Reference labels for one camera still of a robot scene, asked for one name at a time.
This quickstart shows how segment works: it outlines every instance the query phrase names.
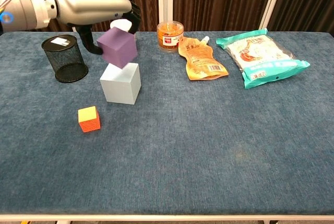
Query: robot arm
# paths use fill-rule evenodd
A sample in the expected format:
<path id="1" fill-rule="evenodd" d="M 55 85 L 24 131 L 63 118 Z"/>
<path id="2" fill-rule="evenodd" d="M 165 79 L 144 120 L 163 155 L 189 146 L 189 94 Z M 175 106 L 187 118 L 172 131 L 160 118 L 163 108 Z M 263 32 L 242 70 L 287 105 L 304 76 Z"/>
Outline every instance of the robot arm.
<path id="1" fill-rule="evenodd" d="M 102 54 L 93 44 L 94 23 L 126 18 L 135 33 L 140 23 L 140 10 L 134 0 L 0 0 L 0 30 L 19 31 L 47 27 L 50 19 L 76 27 L 88 51 Z"/>

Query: orange cube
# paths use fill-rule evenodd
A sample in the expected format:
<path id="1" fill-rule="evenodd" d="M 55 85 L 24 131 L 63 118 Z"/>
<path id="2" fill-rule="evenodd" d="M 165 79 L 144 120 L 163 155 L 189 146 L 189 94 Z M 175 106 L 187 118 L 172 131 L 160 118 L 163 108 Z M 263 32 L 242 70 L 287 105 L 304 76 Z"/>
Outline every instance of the orange cube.
<path id="1" fill-rule="evenodd" d="M 95 106 L 79 109 L 78 121 L 84 133 L 101 128 L 100 117 Z"/>

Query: purple cube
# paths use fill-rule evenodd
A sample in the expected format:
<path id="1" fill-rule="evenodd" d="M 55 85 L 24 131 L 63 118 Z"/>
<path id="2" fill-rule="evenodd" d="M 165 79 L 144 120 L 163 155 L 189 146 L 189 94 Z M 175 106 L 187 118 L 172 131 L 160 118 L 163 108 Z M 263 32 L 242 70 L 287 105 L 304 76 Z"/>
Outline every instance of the purple cube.
<path id="1" fill-rule="evenodd" d="M 97 40 L 102 48 L 102 57 L 108 63 L 123 68 L 137 57 L 135 36 L 117 27 L 113 27 Z"/>

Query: white cap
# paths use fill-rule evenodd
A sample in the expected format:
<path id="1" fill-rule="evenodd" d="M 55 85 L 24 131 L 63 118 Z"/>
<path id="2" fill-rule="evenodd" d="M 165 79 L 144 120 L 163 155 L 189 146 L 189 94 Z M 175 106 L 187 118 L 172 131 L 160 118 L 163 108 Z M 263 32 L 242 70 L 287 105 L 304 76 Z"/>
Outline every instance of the white cap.
<path id="1" fill-rule="evenodd" d="M 128 32 L 132 26 L 132 22 L 127 19 L 116 19 L 110 23 L 110 29 L 117 27 L 123 31 Z"/>
<path id="2" fill-rule="evenodd" d="M 209 39 L 210 39 L 209 36 L 205 36 L 201 41 L 204 41 L 207 44 Z"/>

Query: snack bag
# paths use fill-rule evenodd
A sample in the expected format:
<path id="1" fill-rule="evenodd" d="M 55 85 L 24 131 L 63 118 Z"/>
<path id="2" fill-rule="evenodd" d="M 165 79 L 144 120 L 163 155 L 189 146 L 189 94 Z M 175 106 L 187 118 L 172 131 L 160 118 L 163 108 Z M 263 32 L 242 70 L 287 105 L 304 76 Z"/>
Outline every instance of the snack bag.
<path id="1" fill-rule="evenodd" d="M 307 61 L 296 60 L 290 51 L 267 36 L 267 32 L 261 29 L 216 40 L 239 66 L 245 89 L 288 78 L 309 67 Z"/>
<path id="2" fill-rule="evenodd" d="M 186 71 L 190 80 L 211 80 L 229 74 L 213 58 L 213 49 L 207 45 L 208 40 L 208 36 L 202 41 L 182 37 L 178 43 L 178 53 L 187 60 Z"/>

